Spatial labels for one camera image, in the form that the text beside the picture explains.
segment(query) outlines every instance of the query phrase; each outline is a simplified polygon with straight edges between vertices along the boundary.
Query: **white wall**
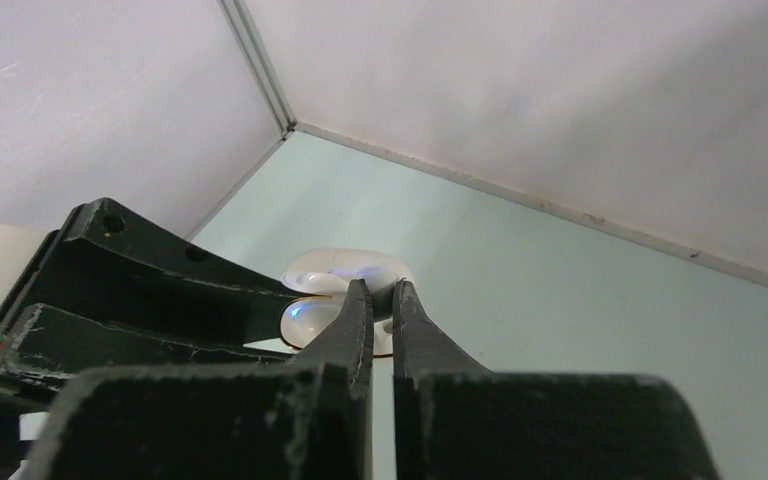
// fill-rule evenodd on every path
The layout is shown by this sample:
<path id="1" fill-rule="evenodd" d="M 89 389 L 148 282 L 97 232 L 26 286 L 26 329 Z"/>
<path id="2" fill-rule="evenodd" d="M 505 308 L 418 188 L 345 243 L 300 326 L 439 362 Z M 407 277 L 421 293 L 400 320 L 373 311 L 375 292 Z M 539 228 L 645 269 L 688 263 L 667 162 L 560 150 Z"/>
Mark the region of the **white wall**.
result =
<path id="1" fill-rule="evenodd" d="M 113 197 L 187 234 L 280 133 L 215 0 L 0 0 L 0 221 Z"/>
<path id="2" fill-rule="evenodd" d="M 313 124 L 768 272 L 768 0 L 247 0 Z"/>

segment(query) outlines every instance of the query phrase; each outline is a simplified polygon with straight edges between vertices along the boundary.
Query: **white earbud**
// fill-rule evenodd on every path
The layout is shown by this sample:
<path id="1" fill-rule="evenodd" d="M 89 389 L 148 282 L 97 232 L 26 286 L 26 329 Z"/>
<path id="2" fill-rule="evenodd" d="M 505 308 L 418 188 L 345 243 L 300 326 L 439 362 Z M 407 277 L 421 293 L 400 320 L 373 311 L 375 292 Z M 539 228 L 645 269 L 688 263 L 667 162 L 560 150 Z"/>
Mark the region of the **white earbud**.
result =
<path id="1" fill-rule="evenodd" d="M 290 304 L 281 316 L 281 337 L 285 343 L 302 349 L 319 335 L 343 305 L 349 282 L 362 278 L 370 293 L 391 289 L 401 279 L 414 281 L 410 269 L 386 253 L 348 248 L 317 248 L 294 258 L 281 276 L 293 290 L 324 295 Z M 392 318 L 374 326 L 375 356 L 393 354 Z"/>

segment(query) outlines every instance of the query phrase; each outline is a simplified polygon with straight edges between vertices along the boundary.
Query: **mounting hole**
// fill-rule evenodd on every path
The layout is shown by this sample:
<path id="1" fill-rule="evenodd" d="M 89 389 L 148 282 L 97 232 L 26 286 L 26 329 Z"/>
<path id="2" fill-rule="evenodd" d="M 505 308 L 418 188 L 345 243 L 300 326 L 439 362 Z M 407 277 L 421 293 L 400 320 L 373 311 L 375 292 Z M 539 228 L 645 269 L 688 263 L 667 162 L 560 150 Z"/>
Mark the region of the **mounting hole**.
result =
<path id="1" fill-rule="evenodd" d="M 191 262 L 203 262 L 210 256 L 210 252 L 193 245 L 187 247 L 187 250 L 184 251 L 184 255 L 187 257 L 187 260 Z"/>
<path id="2" fill-rule="evenodd" d="M 101 219 L 101 225 L 104 227 L 105 233 L 111 235 L 125 231 L 125 220 L 118 215 L 105 215 Z"/>

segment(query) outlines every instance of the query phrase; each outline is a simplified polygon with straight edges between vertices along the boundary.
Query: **black plastic bracket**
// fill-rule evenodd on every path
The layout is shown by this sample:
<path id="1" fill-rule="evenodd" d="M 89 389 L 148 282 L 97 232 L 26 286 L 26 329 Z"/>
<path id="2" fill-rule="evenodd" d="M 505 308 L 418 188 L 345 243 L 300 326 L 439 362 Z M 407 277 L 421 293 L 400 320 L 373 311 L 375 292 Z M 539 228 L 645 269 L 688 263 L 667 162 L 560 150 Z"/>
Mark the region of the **black plastic bracket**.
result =
<path id="1" fill-rule="evenodd" d="M 0 392 L 47 403 L 90 367 L 275 363 L 306 296 L 217 257 L 111 199 L 75 208 L 0 308 Z"/>
<path id="2" fill-rule="evenodd" d="M 372 321 L 355 280 L 339 317 L 284 365 L 82 373 L 23 478 L 369 478 Z"/>

